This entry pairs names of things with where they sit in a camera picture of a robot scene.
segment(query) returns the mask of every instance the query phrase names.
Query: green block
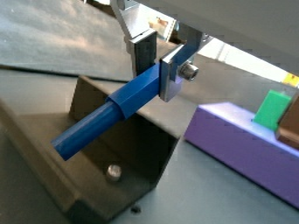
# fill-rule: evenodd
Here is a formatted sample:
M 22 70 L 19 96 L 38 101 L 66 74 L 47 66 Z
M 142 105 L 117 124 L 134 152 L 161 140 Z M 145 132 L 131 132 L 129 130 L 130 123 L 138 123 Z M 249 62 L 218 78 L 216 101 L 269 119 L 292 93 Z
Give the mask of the green block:
M 286 108 L 293 100 L 286 94 L 281 94 L 270 90 L 266 99 L 260 107 L 254 122 L 266 126 L 272 130 L 277 130 L 278 121 L 286 112 Z

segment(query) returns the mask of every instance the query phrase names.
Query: metal bracket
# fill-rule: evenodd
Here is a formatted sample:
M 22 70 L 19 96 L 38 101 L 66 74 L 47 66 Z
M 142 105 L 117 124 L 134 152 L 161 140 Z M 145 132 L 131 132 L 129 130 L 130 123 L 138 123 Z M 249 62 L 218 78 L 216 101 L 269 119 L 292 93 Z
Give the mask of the metal bracket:
M 146 7 L 131 0 L 113 0 L 111 7 L 126 34 L 126 49 L 131 54 L 134 76 L 143 73 L 157 57 L 157 31 L 146 20 Z
M 212 41 L 213 37 L 181 24 L 179 44 L 161 59 L 161 98 L 169 102 L 182 90 L 183 79 L 191 81 L 199 68 L 193 65 L 194 54 Z

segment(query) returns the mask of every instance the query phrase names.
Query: silver bolt head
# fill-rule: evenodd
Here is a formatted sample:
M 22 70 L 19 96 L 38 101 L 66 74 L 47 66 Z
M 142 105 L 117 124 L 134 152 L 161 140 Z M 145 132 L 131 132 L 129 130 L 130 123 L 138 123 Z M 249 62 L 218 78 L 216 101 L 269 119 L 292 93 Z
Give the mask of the silver bolt head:
M 113 164 L 109 168 L 107 168 L 107 178 L 109 180 L 118 182 L 122 176 L 122 168 L 119 165 Z
M 187 61 L 181 68 L 179 76 L 187 81 L 193 81 L 199 73 L 199 68 Z

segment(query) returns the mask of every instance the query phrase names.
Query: screw hole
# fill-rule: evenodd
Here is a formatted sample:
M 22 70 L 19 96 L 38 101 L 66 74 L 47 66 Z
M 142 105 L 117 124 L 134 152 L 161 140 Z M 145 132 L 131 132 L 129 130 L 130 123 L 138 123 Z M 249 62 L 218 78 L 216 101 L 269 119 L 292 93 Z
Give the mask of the screw hole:
M 142 208 L 141 206 L 135 205 L 131 207 L 131 214 L 141 214 L 142 213 Z

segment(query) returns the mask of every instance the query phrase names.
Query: purple block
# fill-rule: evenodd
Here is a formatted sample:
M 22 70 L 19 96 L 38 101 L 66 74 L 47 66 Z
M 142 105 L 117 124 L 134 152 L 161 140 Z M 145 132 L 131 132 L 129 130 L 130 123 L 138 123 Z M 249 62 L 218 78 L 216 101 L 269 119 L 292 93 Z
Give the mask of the purple block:
M 299 208 L 299 151 L 233 103 L 201 105 L 185 138 Z

